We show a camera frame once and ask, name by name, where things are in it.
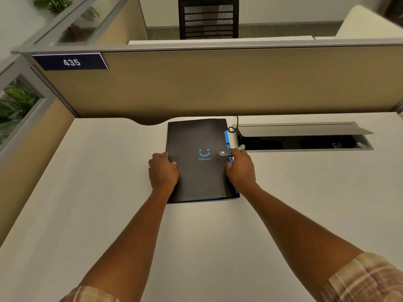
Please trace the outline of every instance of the person's left hand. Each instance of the person's left hand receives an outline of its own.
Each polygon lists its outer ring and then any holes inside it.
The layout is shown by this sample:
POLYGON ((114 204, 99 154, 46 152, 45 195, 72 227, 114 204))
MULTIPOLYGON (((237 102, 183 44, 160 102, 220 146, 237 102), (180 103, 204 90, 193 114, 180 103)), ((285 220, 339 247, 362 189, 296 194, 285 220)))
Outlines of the person's left hand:
POLYGON ((151 187, 153 191, 173 191, 178 182, 179 171, 176 162, 169 162, 168 153, 153 154, 148 162, 148 169, 151 187))

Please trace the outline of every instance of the hand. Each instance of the hand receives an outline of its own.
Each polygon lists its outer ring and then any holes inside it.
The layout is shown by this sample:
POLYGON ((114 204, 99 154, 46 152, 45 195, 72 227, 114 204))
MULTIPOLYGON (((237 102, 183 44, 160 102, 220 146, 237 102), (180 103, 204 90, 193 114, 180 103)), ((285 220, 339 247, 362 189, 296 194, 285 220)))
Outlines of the hand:
POLYGON ((179 171, 176 162, 169 162, 168 153, 153 154, 148 161, 148 169, 151 187, 153 191, 168 190, 173 191, 178 182, 179 171))
POLYGON ((248 153, 244 150, 234 148, 231 150, 231 154, 234 157, 234 163, 227 162, 226 175, 229 181, 240 192, 245 193, 249 188, 255 187, 255 166, 248 153))

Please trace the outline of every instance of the black folder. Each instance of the black folder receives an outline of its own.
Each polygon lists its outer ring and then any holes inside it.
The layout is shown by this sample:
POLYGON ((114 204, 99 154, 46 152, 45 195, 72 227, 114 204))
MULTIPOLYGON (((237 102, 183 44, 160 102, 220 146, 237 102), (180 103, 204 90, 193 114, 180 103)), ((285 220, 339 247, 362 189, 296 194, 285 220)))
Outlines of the black folder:
POLYGON ((178 183, 168 203, 238 198, 225 175, 232 158, 219 156, 229 147, 226 119, 168 123, 166 151, 179 169, 178 183))

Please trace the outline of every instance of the open lid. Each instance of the open lid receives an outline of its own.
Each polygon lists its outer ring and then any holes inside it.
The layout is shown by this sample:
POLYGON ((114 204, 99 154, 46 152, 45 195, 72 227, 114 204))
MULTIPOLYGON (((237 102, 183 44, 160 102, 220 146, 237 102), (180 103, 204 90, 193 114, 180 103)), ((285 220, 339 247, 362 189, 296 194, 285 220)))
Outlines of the open lid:
POLYGON ((356 122, 290 123, 239 125, 243 137, 291 137, 362 135, 373 132, 360 128, 356 122))

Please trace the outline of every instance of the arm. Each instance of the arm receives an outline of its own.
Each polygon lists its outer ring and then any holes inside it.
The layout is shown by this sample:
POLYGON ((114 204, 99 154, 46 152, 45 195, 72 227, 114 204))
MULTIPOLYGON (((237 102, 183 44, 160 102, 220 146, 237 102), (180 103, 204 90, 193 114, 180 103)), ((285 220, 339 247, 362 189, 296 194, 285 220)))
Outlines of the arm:
POLYGON ((296 277, 322 301, 325 283, 362 251, 262 190, 244 150, 235 148, 233 156, 226 166, 229 180, 259 214, 296 277))
POLYGON ((137 302, 143 295, 165 205, 179 177, 167 152, 153 154, 148 163, 153 189, 150 197, 80 283, 122 302, 137 302))

